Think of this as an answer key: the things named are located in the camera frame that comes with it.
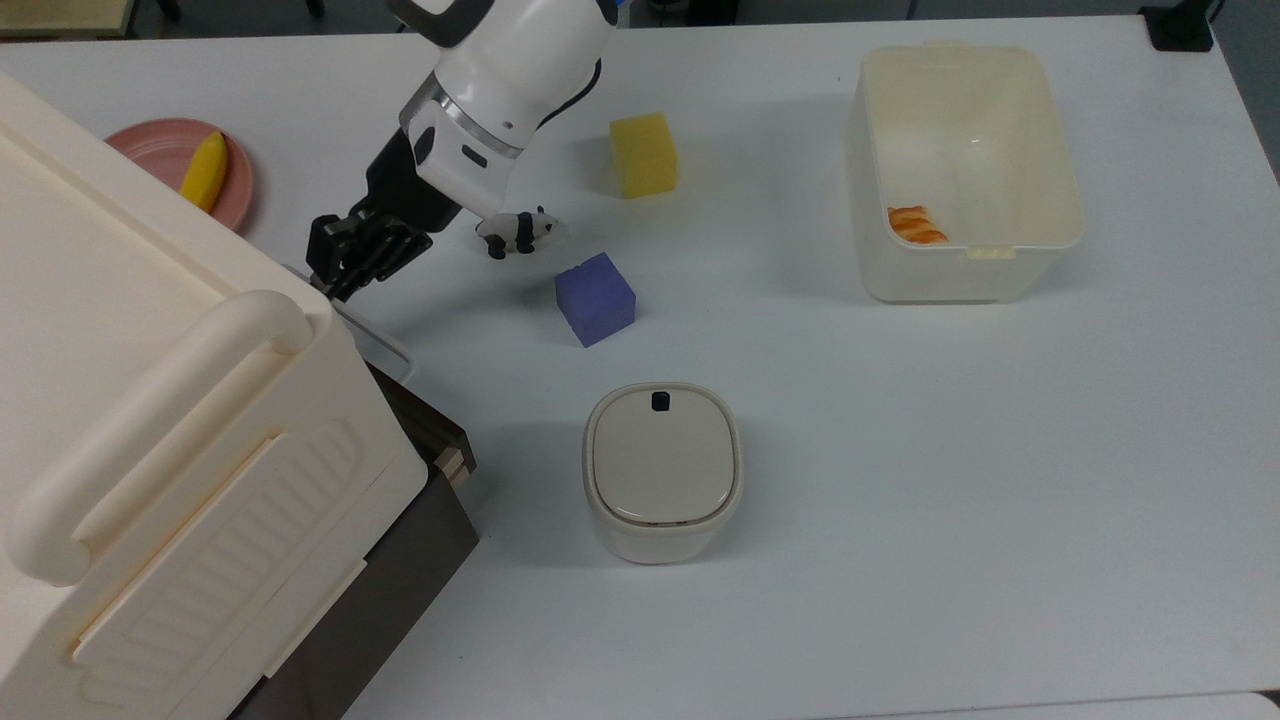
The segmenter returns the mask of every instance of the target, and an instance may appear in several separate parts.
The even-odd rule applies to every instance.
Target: plastic storage bin
[[[220,720],[426,483],[319,292],[0,74],[0,717]]]
[[[1016,299],[1084,233],[1048,78],[1032,53],[881,47],[863,61],[846,140],[863,287],[886,302]],[[890,208],[948,236],[897,236]]]

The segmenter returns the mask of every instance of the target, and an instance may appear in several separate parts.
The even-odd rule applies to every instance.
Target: drawer handle
[[[92,557],[72,533],[106,493],[250,352],[270,342],[297,355],[312,340],[302,309],[273,290],[214,306],[27,489],[5,530],[13,565],[54,587],[79,582]]]

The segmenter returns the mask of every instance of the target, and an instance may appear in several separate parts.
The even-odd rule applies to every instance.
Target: sponge
[[[604,252],[556,275],[556,305],[582,347],[636,320],[636,293]]]
[[[676,143],[662,113],[609,123],[613,167],[622,181],[622,197],[643,197],[676,187]]]

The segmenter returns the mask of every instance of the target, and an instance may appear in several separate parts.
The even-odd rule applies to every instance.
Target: white table
[[[1088,236],[1024,299],[892,307],[841,168],[860,58],[963,38],[1047,68]],[[248,238],[302,265],[433,61],[370,36],[0,49],[106,135],[192,115],[260,170]],[[508,206],[568,237],[495,263],[466,215],[355,306],[467,428],[481,542],[353,720],[836,717],[1280,687],[1280,192],[1221,55],[1137,18],[627,31]],[[616,197],[607,122],[664,110],[681,186]],[[608,251],[639,319],[584,350],[552,278]],[[608,391],[705,384],[748,486],[695,561],[593,536]]]
[[[1084,702],[1044,707],[895,715],[893,720],[1275,720],[1276,706],[1257,694]]]

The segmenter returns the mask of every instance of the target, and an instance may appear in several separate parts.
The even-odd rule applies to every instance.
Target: white container with lid
[[[742,446],[728,406],[686,383],[607,395],[586,425],[586,498],[605,544],[641,564],[698,555],[742,497]]]
[[[881,47],[863,61],[846,140],[863,287],[886,302],[1016,299],[1084,234],[1044,68],[1020,47]],[[890,227],[928,209],[946,243]]]

